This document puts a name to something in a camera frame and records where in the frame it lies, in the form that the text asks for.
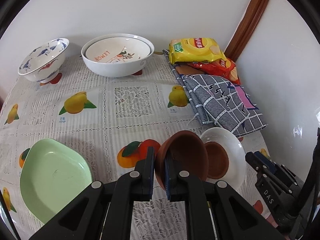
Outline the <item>grey checked cloth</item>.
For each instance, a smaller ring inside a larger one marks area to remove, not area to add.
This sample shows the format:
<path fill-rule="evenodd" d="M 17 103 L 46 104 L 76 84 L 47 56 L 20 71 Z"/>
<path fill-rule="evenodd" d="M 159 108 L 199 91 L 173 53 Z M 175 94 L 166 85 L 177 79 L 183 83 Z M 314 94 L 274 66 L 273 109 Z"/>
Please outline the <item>grey checked cloth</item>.
<path fill-rule="evenodd" d="M 177 80 L 168 96 L 169 108 L 190 105 L 200 124 L 224 128 L 238 138 L 267 126 L 241 85 L 189 65 L 169 66 Z"/>

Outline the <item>large white bowl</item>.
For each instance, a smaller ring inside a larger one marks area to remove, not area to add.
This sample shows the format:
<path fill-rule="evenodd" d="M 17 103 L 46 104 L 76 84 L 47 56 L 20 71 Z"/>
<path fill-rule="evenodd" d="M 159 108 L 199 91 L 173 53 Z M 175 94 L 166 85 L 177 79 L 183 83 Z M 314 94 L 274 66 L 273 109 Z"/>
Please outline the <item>large white bowl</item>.
<path fill-rule="evenodd" d="M 149 55 L 143 59 L 137 60 L 137 61 L 132 61 L 132 62 L 127 62 L 127 63 L 98 63 L 89 60 L 85 56 L 86 50 L 89 48 L 90 45 L 93 43 L 103 40 L 105 38 L 111 38 L 111 37 L 130 37 L 130 38 L 136 38 L 140 41 L 145 42 L 146 44 L 149 45 L 151 52 Z M 129 76 L 132 74 L 135 74 L 139 71 L 141 71 L 147 64 L 149 58 L 155 51 L 155 46 L 151 41 L 148 39 L 134 35 L 134 34 L 107 34 L 103 36 L 96 37 L 90 41 L 88 41 L 81 49 L 81 56 L 82 59 L 87 66 L 89 70 L 94 72 L 95 74 L 105 76 L 105 77 L 124 77 L 124 76 Z"/>

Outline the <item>red chips bag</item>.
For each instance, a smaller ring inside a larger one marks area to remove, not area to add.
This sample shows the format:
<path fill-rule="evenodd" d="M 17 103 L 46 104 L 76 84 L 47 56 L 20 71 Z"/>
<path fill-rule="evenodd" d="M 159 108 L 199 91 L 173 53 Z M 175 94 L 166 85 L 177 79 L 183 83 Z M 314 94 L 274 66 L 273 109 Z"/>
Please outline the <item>red chips bag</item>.
<path fill-rule="evenodd" d="M 236 64 L 231 59 L 218 59 L 214 62 L 188 62 L 187 65 L 206 74 L 224 77 L 236 85 L 241 85 Z"/>

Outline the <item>green square plate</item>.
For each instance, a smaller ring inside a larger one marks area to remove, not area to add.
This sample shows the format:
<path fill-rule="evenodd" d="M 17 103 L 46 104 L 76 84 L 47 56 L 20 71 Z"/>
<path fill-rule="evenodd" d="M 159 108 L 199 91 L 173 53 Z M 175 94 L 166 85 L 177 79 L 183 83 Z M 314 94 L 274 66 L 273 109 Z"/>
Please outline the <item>green square plate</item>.
<path fill-rule="evenodd" d="M 78 152 L 47 138 L 31 147 L 20 175 L 20 192 L 28 210 L 45 224 L 92 181 L 91 168 Z"/>

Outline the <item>small brown clay bowl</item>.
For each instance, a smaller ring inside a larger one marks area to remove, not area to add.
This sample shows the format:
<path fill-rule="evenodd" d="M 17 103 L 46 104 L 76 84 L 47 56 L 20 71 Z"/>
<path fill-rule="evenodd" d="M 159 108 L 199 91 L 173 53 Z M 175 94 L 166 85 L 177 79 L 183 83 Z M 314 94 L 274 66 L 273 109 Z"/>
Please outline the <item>small brown clay bowl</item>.
<path fill-rule="evenodd" d="M 226 150 L 214 141 L 206 142 L 204 146 L 208 154 L 208 178 L 222 178 L 229 168 L 229 159 Z"/>

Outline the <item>fruit print tablecloth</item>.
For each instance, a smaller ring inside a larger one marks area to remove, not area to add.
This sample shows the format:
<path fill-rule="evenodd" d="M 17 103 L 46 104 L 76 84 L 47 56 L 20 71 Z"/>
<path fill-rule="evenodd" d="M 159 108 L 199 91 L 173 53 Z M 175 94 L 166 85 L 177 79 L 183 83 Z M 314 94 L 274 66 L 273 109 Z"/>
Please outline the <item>fruit print tablecloth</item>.
<path fill-rule="evenodd" d="M 1 190 L 9 192 L 9 210 L 21 237 L 42 223 L 20 193 L 23 157 L 39 140 L 55 139 L 80 153 L 94 179 L 109 183 L 127 172 L 118 152 L 133 141 L 165 142 L 181 130 L 201 135 L 191 105 L 169 106 L 176 77 L 164 55 L 152 55 L 141 75 L 112 79 L 91 72 L 80 56 L 68 58 L 57 84 L 40 85 L 19 77 L 1 111 Z"/>

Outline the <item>white saucer plate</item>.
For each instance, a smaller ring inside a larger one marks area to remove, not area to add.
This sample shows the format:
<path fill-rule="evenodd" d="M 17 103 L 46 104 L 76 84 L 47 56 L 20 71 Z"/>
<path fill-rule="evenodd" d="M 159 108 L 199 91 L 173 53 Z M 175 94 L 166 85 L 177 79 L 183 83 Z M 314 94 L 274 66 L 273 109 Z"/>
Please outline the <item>white saucer plate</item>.
<path fill-rule="evenodd" d="M 246 161 L 244 148 L 237 137 L 224 128 L 213 127 L 202 133 L 201 140 L 204 144 L 209 141 L 220 144 L 226 150 L 229 159 L 228 171 L 222 178 L 210 179 L 207 176 L 207 180 L 213 183 L 224 180 L 233 189 L 240 189 L 246 176 Z"/>

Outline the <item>brown wooden door frame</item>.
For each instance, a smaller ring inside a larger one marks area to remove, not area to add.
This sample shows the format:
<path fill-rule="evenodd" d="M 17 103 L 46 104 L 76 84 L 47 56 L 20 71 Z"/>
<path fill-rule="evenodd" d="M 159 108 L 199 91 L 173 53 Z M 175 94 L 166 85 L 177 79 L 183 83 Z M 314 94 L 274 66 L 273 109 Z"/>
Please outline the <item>brown wooden door frame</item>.
<path fill-rule="evenodd" d="M 258 26 L 269 1 L 250 0 L 242 20 L 225 49 L 225 55 L 228 58 L 237 61 Z"/>

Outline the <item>yellow chips bag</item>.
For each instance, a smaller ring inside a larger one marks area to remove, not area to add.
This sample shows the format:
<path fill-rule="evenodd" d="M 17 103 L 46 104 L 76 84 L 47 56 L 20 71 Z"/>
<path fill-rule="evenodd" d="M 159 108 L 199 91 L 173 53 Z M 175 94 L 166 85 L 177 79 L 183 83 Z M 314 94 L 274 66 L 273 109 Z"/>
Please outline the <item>yellow chips bag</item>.
<path fill-rule="evenodd" d="M 192 37 L 171 40 L 169 44 L 169 61 L 176 62 L 214 62 L 226 60 L 224 53 L 213 38 Z"/>

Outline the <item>white lemon print bowl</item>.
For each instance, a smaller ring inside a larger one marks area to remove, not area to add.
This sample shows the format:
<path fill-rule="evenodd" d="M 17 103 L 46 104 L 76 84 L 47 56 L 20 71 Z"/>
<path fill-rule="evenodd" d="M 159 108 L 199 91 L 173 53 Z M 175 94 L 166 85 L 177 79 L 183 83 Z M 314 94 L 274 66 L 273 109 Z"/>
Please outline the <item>white lemon print bowl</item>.
<path fill-rule="evenodd" d="M 149 45 L 136 38 L 111 37 L 90 45 L 85 56 L 98 63 L 127 63 L 143 59 L 150 52 Z"/>

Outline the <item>blue floral porcelain bowl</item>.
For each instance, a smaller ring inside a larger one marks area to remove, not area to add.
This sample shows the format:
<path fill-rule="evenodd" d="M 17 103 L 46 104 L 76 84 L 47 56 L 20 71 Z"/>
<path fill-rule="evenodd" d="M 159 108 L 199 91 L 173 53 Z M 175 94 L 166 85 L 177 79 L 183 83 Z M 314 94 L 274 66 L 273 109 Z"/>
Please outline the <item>blue floral porcelain bowl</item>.
<path fill-rule="evenodd" d="M 37 47 L 22 61 L 18 74 L 31 82 L 52 81 L 66 59 L 68 46 L 67 38 L 57 38 Z"/>

